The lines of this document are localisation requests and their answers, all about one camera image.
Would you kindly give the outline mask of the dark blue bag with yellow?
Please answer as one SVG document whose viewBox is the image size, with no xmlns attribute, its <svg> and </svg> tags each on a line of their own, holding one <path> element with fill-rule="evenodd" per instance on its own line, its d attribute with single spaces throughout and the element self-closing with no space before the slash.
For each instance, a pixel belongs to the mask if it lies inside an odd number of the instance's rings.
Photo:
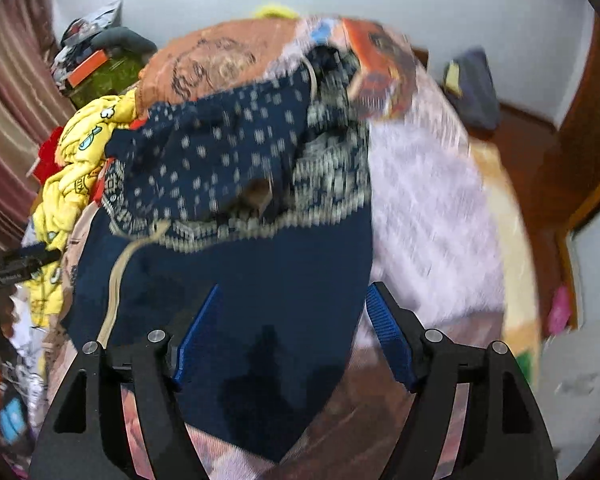
<svg viewBox="0 0 600 480">
<path fill-rule="evenodd" d="M 500 101 L 482 47 L 452 58 L 445 67 L 442 89 L 464 124 L 483 130 L 498 128 Z"/>
</svg>

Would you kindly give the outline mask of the yellow cartoon print blanket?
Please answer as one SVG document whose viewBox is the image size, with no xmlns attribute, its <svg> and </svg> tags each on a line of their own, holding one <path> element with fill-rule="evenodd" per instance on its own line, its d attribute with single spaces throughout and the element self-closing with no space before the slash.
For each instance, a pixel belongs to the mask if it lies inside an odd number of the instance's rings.
<svg viewBox="0 0 600 480">
<path fill-rule="evenodd" d="M 117 128 L 137 118 L 135 91 L 102 96 L 74 114 L 58 140 L 54 161 L 60 170 L 47 178 L 32 214 L 36 240 L 63 252 L 105 162 L 105 146 Z"/>
</svg>

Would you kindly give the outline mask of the wooden wardrobe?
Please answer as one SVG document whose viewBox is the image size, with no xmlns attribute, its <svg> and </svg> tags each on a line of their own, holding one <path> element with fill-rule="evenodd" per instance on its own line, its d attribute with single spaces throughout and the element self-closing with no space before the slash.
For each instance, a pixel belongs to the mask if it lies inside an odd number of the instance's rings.
<svg viewBox="0 0 600 480">
<path fill-rule="evenodd" d="M 600 18 L 596 18 L 578 90 L 532 180 L 528 230 L 545 337 L 550 336 L 555 292 L 568 284 L 559 251 L 560 233 L 599 184 Z"/>
</svg>

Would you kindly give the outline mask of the red plush toy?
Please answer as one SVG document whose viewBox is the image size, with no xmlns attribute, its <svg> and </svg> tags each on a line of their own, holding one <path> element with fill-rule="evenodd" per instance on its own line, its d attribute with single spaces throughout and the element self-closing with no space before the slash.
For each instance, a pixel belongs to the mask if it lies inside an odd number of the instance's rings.
<svg viewBox="0 0 600 480">
<path fill-rule="evenodd" d="M 39 185 L 44 185 L 46 180 L 53 177 L 62 169 L 56 162 L 55 153 L 64 128 L 55 128 L 50 136 L 38 148 L 38 156 L 32 164 L 29 174 L 35 178 Z"/>
</svg>

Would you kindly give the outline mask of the pile of clutter on cabinet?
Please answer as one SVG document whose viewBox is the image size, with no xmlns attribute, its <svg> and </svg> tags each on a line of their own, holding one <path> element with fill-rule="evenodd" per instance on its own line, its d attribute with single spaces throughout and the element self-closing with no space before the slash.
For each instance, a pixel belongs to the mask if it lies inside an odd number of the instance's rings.
<svg viewBox="0 0 600 480">
<path fill-rule="evenodd" d="M 52 76 L 61 92 L 67 88 L 69 75 L 94 53 L 92 39 L 105 29 L 122 23 L 121 9 L 122 0 L 114 0 L 82 18 L 77 18 L 67 27 L 60 40 L 60 50 L 52 64 Z"/>
</svg>

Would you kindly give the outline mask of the red and beige striped curtain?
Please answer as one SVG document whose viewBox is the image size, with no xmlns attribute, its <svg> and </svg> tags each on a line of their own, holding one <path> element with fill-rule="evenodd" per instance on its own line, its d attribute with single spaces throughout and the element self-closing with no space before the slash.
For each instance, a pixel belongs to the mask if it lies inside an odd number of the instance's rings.
<svg viewBox="0 0 600 480">
<path fill-rule="evenodd" d="M 58 52 L 52 0 L 0 0 L 0 248 L 20 243 L 38 147 L 74 113 L 50 73 Z"/>
</svg>

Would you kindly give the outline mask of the printed newspaper pattern bedspread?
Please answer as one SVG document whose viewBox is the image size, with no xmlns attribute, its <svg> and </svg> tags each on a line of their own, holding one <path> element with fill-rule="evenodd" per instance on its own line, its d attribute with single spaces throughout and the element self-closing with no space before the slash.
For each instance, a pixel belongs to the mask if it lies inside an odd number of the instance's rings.
<svg viewBox="0 0 600 480">
<path fill-rule="evenodd" d="M 367 286 L 386 283 L 422 324 L 465 344 L 482 346 L 498 338 L 509 300 L 502 250 L 524 236 L 519 209 L 498 153 L 468 139 L 401 35 L 352 18 L 259 18 L 197 30 L 150 59 L 136 88 L 137 114 L 147 119 L 159 102 L 194 102 L 278 78 L 323 46 L 352 52 L 360 64 L 348 99 L 368 127 L 372 266 Z M 68 312 L 79 258 L 100 205 L 85 209 L 67 249 Z M 50 370 L 50 394 L 57 393 L 82 346 L 65 332 Z M 281 460 L 271 462 L 184 422 L 204 469 L 215 479 L 375 479 L 412 403 L 390 372 L 364 300 L 340 382 Z"/>
</svg>

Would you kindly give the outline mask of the orange shoe box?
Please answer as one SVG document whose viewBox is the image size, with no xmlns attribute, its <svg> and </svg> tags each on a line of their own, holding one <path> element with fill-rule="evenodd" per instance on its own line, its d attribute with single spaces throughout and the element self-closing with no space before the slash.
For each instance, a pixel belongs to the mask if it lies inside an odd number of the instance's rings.
<svg viewBox="0 0 600 480">
<path fill-rule="evenodd" d="M 104 50 L 97 50 L 86 58 L 68 75 L 67 82 L 71 88 L 76 88 L 84 79 L 94 73 L 100 66 L 108 61 Z"/>
</svg>

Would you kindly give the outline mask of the green patterned covered cabinet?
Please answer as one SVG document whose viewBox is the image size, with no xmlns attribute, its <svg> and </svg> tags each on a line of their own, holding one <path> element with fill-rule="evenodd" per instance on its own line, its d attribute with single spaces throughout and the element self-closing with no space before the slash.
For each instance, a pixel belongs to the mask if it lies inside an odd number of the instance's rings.
<svg viewBox="0 0 600 480">
<path fill-rule="evenodd" d="M 67 96 L 76 108 L 84 107 L 101 96 L 116 96 L 137 82 L 143 67 L 143 59 L 132 52 L 123 50 L 117 56 L 108 55 L 108 61 L 76 88 L 68 85 Z"/>
</svg>

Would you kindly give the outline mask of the navy patterned hooded sweater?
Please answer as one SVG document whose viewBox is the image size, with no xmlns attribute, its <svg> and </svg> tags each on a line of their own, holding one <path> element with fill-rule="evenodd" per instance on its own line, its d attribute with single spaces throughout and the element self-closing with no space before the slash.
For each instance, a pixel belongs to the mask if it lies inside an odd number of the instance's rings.
<svg viewBox="0 0 600 480">
<path fill-rule="evenodd" d="M 125 346 L 218 286 L 178 407 L 271 462 L 340 382 L 370 280 L 368 127 L 348 99 L 359 69 L 317 47 L 283 76 L 159 102 L 116 130 L 64 321 L 74 344 Z"/>
</svg>

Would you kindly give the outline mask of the grey garment on pile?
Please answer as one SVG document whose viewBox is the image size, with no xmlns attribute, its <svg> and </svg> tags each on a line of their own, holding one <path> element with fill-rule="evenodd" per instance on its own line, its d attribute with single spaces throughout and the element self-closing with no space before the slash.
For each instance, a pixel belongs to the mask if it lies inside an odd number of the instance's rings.
<svg viewBox="0 0 600 480">
<path fill-rule="evenodd" d="M 91 39 L 91 47 L 95 50 L 120 48 L 139 55 L 153 55 L 158 50 L 151 40 L 123 26 L 99 32 Z"/>
</svg>

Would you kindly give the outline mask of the yellow curved headboard tube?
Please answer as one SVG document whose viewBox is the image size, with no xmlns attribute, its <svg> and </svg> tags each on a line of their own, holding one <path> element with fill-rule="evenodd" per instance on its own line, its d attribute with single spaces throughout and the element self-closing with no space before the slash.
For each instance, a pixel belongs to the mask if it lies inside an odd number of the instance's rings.
<svg viewBox="0 0 600 480">
<path fill-rule="evenodd" d="M 279 3 L 268 3 L 259 6 L 253 11 L 254 18 L 284 18 L 285 20 L 296 20 L 300 14 L 292 10 L 289 6 L 283 6 Z"/>
</svg>

